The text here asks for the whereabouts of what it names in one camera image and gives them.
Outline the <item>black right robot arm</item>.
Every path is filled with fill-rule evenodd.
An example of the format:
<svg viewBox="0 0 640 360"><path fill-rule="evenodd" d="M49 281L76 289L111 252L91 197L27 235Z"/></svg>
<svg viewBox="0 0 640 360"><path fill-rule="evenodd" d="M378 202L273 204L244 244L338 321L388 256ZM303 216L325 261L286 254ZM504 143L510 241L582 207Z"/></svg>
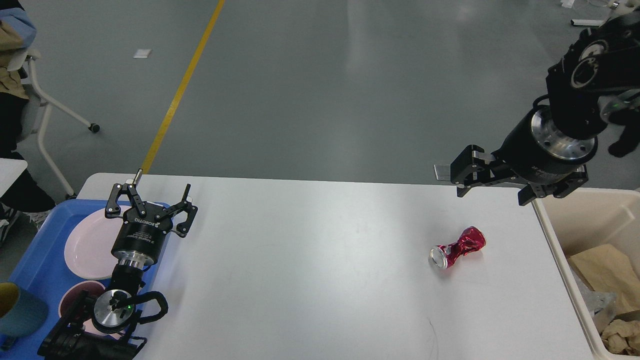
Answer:
<svg viewBox="0 0 640 360"><path fill-rule="evenodd" d="M583 30L548 69L546 94L486 152L468 145L449 166L459 198L476 187L520 184L521 207L534 199L566 198L588 180L586 164L608 125L622 127L608 153L622 158L639 146L639 9Z"/></svg>

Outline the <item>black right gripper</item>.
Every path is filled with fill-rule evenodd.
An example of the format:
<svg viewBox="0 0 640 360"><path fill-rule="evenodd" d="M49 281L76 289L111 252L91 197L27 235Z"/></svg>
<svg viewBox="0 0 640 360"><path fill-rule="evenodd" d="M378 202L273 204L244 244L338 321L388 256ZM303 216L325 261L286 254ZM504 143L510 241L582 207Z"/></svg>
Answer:
<svg viewBox="0 0 640 360"><path fill-rule="evenodd" d="M598 150L598 139L575 139L560 131L549 107L535 107L487 153L468 145L450 164L450 182L463 198L475 187L491 187L524 179L518 192L521 207L535 199L563 199L588 180L587 162Z"/></svg>

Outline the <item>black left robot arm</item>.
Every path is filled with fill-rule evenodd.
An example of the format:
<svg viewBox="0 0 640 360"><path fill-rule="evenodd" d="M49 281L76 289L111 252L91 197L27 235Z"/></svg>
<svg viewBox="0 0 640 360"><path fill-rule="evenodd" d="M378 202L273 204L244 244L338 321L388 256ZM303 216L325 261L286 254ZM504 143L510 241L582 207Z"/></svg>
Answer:
<svg viewBox="0 0 640 360"><path fill-rule="evenodd" d="M182 198L171 206L141 198L139 169L131 182L115 183L107 199L106 219L121 219L110 249L117 263L100 295L80 292L69 310L46 335L38 355L46 360L132 360L147 344L135 336L137 326L157 322L169 312L159 291L142 292L146 271L158 264L170 233L184 238L198 207L186 184Z"/></svg>

